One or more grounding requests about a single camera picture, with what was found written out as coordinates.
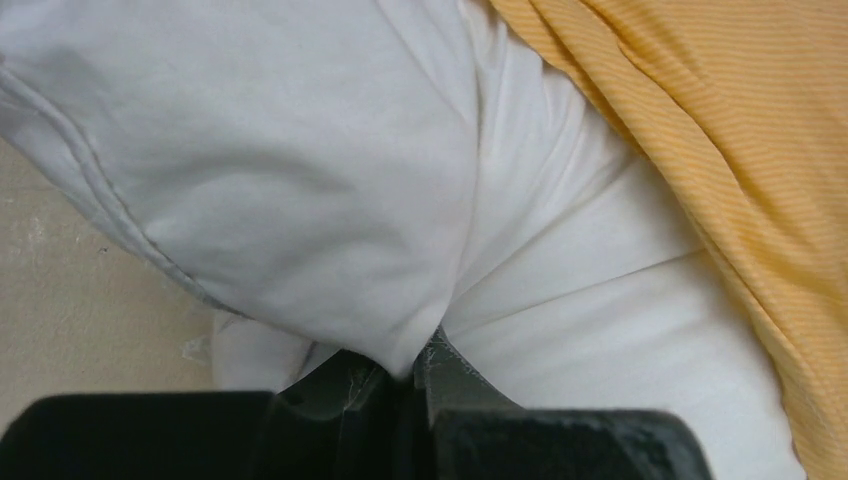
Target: yellow blanket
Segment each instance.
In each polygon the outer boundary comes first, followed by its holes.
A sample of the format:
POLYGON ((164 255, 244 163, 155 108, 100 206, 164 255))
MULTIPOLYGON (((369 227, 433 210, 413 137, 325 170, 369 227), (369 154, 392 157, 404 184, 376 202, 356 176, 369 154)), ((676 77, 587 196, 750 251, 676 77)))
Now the yellow blanket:
POLYGON ((492 0, 660 169, 848 479, 848 1, 492 0))

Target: white sheet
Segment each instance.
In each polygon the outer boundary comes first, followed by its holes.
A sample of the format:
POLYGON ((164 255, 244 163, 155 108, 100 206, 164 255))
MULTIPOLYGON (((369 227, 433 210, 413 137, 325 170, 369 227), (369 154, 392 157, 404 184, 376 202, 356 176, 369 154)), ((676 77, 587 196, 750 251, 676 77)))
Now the white sheet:
POLYGON ((128 249, 262 322, 219 322, 222 384, 291 383, 291 333, 403 375, 441 321, 523 405, 669 410, 718 480, 804 478, 657 172, 487 5, 168 5, 4 2, 0 131, 128 249))

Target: black object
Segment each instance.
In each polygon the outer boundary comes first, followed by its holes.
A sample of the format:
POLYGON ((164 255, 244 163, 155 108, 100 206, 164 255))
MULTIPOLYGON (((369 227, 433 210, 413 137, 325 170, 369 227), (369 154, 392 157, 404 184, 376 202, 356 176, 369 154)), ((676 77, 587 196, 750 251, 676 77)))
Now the black object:
POLYGON ((524 410, 439 331, 396 384, 339 352, 281 395, 71 395, 0 441, 0 479, 709 480, 659 412, 524 410))

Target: bedding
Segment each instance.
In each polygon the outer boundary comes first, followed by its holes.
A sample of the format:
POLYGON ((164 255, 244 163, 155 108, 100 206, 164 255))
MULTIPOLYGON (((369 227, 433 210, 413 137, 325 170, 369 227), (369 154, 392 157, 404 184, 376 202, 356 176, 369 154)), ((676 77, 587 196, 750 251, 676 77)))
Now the bedding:
POLYGON ((775 362, 810 478, 848 477, 848 4, 492 4, 662 172, 775 362))
POLYGON ((0 134, 226 310, 222 388, 334 347, 403 377, 442 324, 524 406, 668 410, 718 480, 805 478, 661 172, 488 3, 6 1, 0 52, 0 134))

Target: beige surface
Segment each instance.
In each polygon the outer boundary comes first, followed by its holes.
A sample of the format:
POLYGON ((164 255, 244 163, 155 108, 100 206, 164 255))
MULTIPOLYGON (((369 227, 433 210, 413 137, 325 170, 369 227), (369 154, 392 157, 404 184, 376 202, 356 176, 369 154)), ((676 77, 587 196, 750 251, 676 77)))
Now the beige surface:
POLYGON ((212 315, 0 140, 0 432, 52 393, 211 388, 212 315))

